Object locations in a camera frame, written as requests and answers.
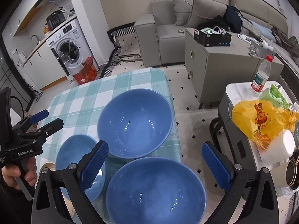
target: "cabinet handle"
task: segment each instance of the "cabinet handle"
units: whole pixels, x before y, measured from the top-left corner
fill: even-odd
[[[194,50],[190,50],[190,56],[194,60]]]

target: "kitchen counter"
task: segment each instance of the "kitchen counter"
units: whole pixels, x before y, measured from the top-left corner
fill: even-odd
[[[25,64],[30,60],[30,58],[33,56],[34,53],[36,53],[38,51],[38,49],[46,42],[46,40],[51,37],[56,31],[58,31],[59,29],[61,29],[63,26],[65,26],[66,23],[74,20],[75,18],[77,18],[76,14],[73,14],[71,17],[69,17],[67,20],[65,20],[62,24],[60,24],[58,27],[56,27],[53,31],[51,31],[50,33],[46,34],[44,39],[41,40],[41,42],[33,49],[33,51],[30,52],[30,54],[28,55],[28,57],[26,58],[25,62],[23,63],[23,67],[25,66]]]

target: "checkered tablecloth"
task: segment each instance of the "checkered tablecloth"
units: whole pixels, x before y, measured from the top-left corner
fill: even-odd
[[[162,94],[170,103],[174,113],[172,95],[168,87],[167,78],[163,71],[154,68],[125,72],[66,90],[52,100],[48,108],[49,117],[40,122],[39,127],[60,118],[63,120],[64,126],[62,130],[47,138],[47,142],[42,147],[43,153],[36,157],[38,172],[45,163],[55,163],[61,145],[70,136],[83,133],[99,141],[97,124],[103,108],[115,96],[135,88],[152,89]],[[149,156],[166,157],[182,162],[175,120],[166,141]],[[128,162],[129,160],[113,156],[107,157],[107,172],[103,193],[106,191],[111,177]],[[105,205],[105,194],[98,197],[93,202],[93,206],[107,224],[112,223]],[[73,219],[76,223],[80,223],[77,215]]]

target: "water bottle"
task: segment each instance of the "water bottle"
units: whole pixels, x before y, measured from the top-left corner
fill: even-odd
[[[261,63],[261,65],[258,68],[255,78],[253,79],[253,82],[251,84],[251,89],[255,97],[258,96],[258,94],[262,91],[265,83],[267,82],[270,76],[272,60],[272,57],[267,55],[266,59]]]

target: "human hand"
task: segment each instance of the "human hand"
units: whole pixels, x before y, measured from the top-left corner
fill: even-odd
[[[29,185],[33,186],[37,181],[36,159],[34,156],[28,158],[27,168],[28,172],[25,174],[25,180],[29,183]],[[5,183],[16,190],[20,190],[20,186],[15,180],[15,177],[20,177],[21,175],[20,169],[16,165],[9,163],[5,165],[1,171]]]

